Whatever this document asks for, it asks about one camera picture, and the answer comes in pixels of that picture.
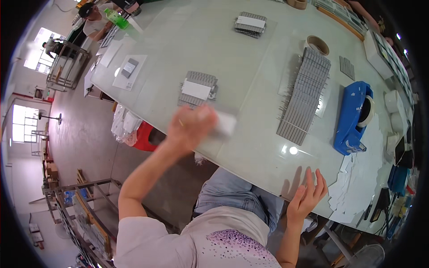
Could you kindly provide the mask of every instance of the white label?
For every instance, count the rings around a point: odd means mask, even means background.
[[[237,23],[255,26],[259,28],[264,28],[265,26],[265,21],[258,20],[257,18],[249,18],[249,17],[243,17],[243,16],[239,16],[239,18],[237,19]]]
[[[131,89],[133,87],[133,82],[127,82],[127,89]]]

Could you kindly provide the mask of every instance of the white shirt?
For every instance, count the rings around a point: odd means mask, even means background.
[[[198,267],[281,268],[265,248],[269,227],[239,208],[212,208],[192,220],[180,235],[149,217],[119,222],[114,265],[117,268]]]
[[[99,21],[86,20],[85,25],[83,26],[84,34],[89,36],[93,32],[98,32],[104,28],[104,25],[106,25],[106,23],[109,21],[107,19],[106,13],[104,12],[105,9],[113,9],[113,3],[106,3],[98,7],[98,12],[101,14],[101,19]]]

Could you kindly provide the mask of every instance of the person sitting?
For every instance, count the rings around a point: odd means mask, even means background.
[[[113,23],[107,19],[105,9],[118,9],[114,3],[106,3],[97,7],[94,3],[86,3],[79,9],[79,16],[85,20],[83,32],[92,40],[99,41],[112,27]]]

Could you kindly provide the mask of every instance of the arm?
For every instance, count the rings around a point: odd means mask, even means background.
[[[112,27],[112,25],[113,23],[111,21],[108,21],[106,25],[104,25],[103,29],[92,32],[90,35],[88,35],[88,37],[94,41],[99,41],[102,39],[104,34],[107,32],[107,30],[110,29],[110,27]]]
[[[282,268],[296,266],[304,219],[328,192],[326,181],[319,169],[316,169],[317,186],[314,186],[310,168],[307,169],[305,175],[307,188],[303,185],[298,187],[286,211],[287,227],[276,254],[276,259]]]
[[[349,4],[360,15],[362,15],[364,18],[366,18],[369,21],[369,23],[375,28],[375,30],[380,32],[380,27],[378,26],[378,22],[368,13],[368,11],[365,10],[365,8],[363,8],[363,6],[359,2],[349,1]]]
[[[216,122],[216,113],[208,106],[195,111],[183,106],[177,111],[170,123],[167,138],[128,176],[122,186],[118,199],[119,220],[147,217],[142,199],[171,165],[198,146]]]
[[[51,58],[53,58],[53,59],[54,59],[54,57],[51,55],[51,52],[50,52],[50,51],[45,50],[45,53],[46,53],[48,56],[50,56]]]

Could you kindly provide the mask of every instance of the stacked gray foam blocks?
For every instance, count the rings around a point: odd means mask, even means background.
[[[293,87],[292,98],[280,121],[277,134],[302,145],[319,104],[331,62],[311,48],[304,49],[302,65]]]
[[[202,72],[188,71],[186,74],[186,81],[200,84],[203,86],[210,87],[210,94],[208,99],[216,100],[216,93],[218,91],[218,86],[216,85],[217,79],[214,75],[208,75]],[[197,106],[201,106],[206,100],[200,99],[188,94],[180,92],[178,106],[189,105],[191,109],[195,109]]]
[[[234,25],[234,30],[236,32],[243,33],[245,35],[248,35],[248,36],[251,36],[254,38],[259,38],[261,36],[261,34],[263,32],[265,32],[266,21],[267,21],[266,17],[255,15],[255,14],[248,13],[248,12],[241,12],[240,16],[265,21],[265,26],[264,26],[264,28],[260,28],[260,27],[251,26],[251,25],[247,25],[247,24],[241,24],[241,23],[237,23],[237,19],[236,19],[236,23]]]

